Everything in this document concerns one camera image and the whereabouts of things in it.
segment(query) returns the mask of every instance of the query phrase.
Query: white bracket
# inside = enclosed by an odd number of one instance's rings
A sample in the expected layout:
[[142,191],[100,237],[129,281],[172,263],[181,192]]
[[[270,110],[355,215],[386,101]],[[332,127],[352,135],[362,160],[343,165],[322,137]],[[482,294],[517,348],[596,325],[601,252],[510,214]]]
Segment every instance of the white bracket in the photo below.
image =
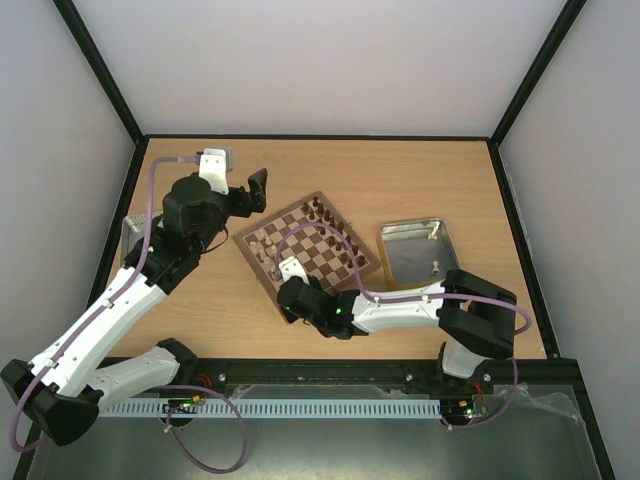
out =
[[309,285],[307,272],[304,271],[304,267],[296,257],[285,258],[280,262],[279,268],[283,282],[286,282],[291,277],[300,277],[304,283]]
[[227,172],[231,171],[231,151],[225,148],[205,148],[200,155],[199,176],[204,178],[211,190],[227,195]]

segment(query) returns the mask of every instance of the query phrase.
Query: white wall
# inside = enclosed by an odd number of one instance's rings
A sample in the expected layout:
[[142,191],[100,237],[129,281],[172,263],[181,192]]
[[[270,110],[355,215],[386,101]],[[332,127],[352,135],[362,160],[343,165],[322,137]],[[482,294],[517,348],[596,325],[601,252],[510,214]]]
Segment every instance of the white wall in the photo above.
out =
[[587,2],[501,148],[562,354],[618,478],[640,457],[640,3]]
[[[1,368],[83,311],[133,146],[50,0],[3,2],[0,58]],[[5,479],[18,454],[0,390]]]
[[145,133],[490,135],[564,0],[76,0]]

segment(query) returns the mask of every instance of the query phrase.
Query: black mount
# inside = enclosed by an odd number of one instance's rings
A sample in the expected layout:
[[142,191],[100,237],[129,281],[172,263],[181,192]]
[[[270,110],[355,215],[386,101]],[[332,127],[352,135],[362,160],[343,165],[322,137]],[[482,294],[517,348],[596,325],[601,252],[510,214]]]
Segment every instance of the black mount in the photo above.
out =
[[[442,285],[448,293],[464,293],[516,305],[517,297],[464,270],[449,270]],[[467,311],[460,300],[444,300],[438,326],[477,355],[505,360],[513,356],[516,313],[496,305],[470,302]]]
[[[249,177],[248,192],[244,187],[231,187],[227,195],[211,191],[209,182],[197,173],[176,181],[162,200],[162,216],[154,219],[151,248],[142,269],[148,283],[168,295],[198,266],[229,217],[264,212],[267,177],[263,168]],[[138,263],[142,243],[138,240],[125,257],[126,267]]]

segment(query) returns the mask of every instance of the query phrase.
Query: chess square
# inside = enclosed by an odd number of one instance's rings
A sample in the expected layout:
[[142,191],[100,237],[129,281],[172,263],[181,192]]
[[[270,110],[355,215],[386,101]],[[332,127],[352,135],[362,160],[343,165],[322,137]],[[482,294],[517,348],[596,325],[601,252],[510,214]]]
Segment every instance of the chess square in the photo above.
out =
[[336,272],[330,272],[329,274],[327,274],[325,278],[329,281],[331,285],[336,285],[340,282],[340,277],[336,275]]
[[335,271],[335,274],[338,276],[340,280],[343,280],[349,276],[349,271],[344,267],[340,267]]
[[342,266],[342,262],[338,257],[332,258],[331,260],[329,260],[329,266],[331,267],[332,270],[337,270]]
[[313,259],[307,261],[304,263],[304,270],[307,273],[311,273],[313,270],[315,270],[318,266],[315,264],[315,262],[313,261]]
[[327,263],[323,263],[318,268],[320,269],[320,271],[325,277],[333,271],[333,269]]
[[293,251],[290,248],[283,248],[282,252],[280,252],[280,255],[282,255],[282,258],[289,258],[289,257],[293,257]]
[[293,253],[298,255],[298,254],[304,252],[304,247],[302,245],[300,245],[299,243],[294,243],[293,245],[291,245],[291,250],[293,250]]

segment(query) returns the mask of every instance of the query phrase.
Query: white arm segment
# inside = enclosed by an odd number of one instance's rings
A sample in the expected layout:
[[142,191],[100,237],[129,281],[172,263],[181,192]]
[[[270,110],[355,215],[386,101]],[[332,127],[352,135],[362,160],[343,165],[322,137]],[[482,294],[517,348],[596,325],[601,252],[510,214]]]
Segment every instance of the white arm segment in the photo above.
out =
[[96,370],[88,384],[94,390],[104,392],[98,402],[102,413],[145,390],[171,383],[179,367],[168,350],[153,347],[143,355]]
[[231,151],[225,148],[205,148],[200,155],[200,169],[198,175],[204,178],[211,190],[227,195],[227,172],[231,171]]
[[459,378],[469,378],[476,371],[478,365],[487,360],[450,338],[444,346],[442,354],[442,370],[447,375]]
[[[371,292],[374,297],[400,298],[422,296],[430,293],[442,293],[441,282],[426,287],[402,290],[399,292]],[[403,303],[376,303],[358,295],[353,304],[353,324],[367,333],[375,333],[388,328],[437,327],[437,310],[442,307],[442,300],[418,300]]]
[[[31,373],[37,375],[45,365],[50,364],[51,357],[60,345],[92,312],[108,303],[109,297],[127,281],[133,271],[131,267],[118,270],[111,284],[78,321],[46,350],[33,357]],[[82,392],[113,346],[142,315],[166,297],[158,286],[146,285],[146,280],[144,275],[138,275],[131,287],[78,336],[58,364],[44,376],[44,385],[55,383],[59,387],[57,393],[70,397]]]

